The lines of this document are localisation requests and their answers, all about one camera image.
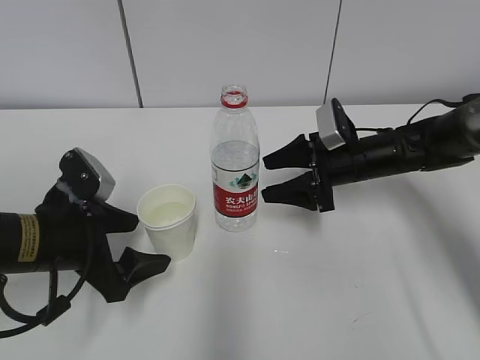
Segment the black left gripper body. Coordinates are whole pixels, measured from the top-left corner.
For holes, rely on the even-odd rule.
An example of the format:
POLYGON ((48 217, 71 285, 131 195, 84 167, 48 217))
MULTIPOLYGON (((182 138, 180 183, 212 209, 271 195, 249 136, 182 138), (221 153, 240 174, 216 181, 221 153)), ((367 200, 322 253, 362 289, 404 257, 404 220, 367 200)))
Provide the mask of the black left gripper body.
POLYGON ((74 270, 108 303, 121 302, 129 291, 119 288, 118 263, 113 260, 101 224, 101 201, 77 199, 63 183, 55 184, 35 209, 40 240, 34 263, 46 270, 53 261, 59 270, 74 270))

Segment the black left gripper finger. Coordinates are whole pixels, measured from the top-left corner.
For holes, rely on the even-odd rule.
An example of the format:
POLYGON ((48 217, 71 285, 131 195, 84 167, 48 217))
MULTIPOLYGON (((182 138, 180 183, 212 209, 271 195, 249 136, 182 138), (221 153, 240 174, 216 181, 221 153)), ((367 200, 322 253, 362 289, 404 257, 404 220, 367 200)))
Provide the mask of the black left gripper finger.
POLYGON ((107 233, 131 233, 140 222, 135 214, 116 208, 106 202, 100 204, 100 209, 100 223, 107 233))
POLYGON ((118 260, 119 288, 129 291, 137 284, 164 273, 171 262, 165 254, 143 253, 126 247, 118 260))

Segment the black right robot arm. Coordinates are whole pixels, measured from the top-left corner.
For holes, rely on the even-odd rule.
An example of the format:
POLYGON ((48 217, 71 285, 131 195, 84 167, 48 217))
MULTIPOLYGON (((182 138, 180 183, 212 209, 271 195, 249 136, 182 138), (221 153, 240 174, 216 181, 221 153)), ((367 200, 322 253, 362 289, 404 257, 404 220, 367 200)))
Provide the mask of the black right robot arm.
POLYGON ((268 170, 305 171, 263 189, 263 200, 329 212, 335 208, 336 186, 468 164, 479 155, 479 95, 438 102, 449 111, 419 121, 409 118, 396 128, 371 128, 369 136, 360 137, 360 128, 332 98, 316 110, 316 132, 300 134, 263 158, 268 170))

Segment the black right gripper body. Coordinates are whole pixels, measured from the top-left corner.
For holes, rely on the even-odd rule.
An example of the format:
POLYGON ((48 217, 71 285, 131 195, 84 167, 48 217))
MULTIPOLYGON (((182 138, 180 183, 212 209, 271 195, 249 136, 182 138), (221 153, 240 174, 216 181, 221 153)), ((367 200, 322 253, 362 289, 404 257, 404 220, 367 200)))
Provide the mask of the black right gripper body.
POLYGON ((320 138, 320 133, 309 134, 311 147, 312 188, 313 199, 318 211, 329 212, 335 210, 333 187, 335 179, 344 177, 353 182, 359 175, 360 154, 358 153, 359 138, 356 131, 346 136, 346 142, 336 150, 328 150, 320 138))

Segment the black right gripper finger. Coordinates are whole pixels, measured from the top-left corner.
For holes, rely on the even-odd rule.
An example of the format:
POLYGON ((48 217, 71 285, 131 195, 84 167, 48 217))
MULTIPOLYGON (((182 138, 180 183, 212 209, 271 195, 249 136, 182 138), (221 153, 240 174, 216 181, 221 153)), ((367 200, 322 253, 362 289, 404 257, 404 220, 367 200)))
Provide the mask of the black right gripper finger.
POLYGON ((285 204, 317 211, 315 185, 314 174, 308 171, 284 183, 268 186, 261 194, 265 203, 285 204))
POLYGON ((266 155, 263 163, 267 170, 307 169, 311 165, 312 157, 310 142, 306 140, 304 134, 300 134, 284 147, 266 155))

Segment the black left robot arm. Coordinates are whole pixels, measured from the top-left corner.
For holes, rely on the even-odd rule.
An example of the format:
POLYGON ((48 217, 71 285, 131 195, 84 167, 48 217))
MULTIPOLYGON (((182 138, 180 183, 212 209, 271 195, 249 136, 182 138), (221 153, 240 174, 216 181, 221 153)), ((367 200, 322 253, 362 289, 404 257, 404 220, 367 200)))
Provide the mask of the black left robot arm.
POLYGON ((60 271, 85 276, 108 303, 126 299, 131 288, 164 273, 166 254, 142 253, 126 247, 113 259, 107 236, 131 233, 135 214, 99 199, 77 199, 52 187, 32 214, 1 213, 1 273, 60 271))

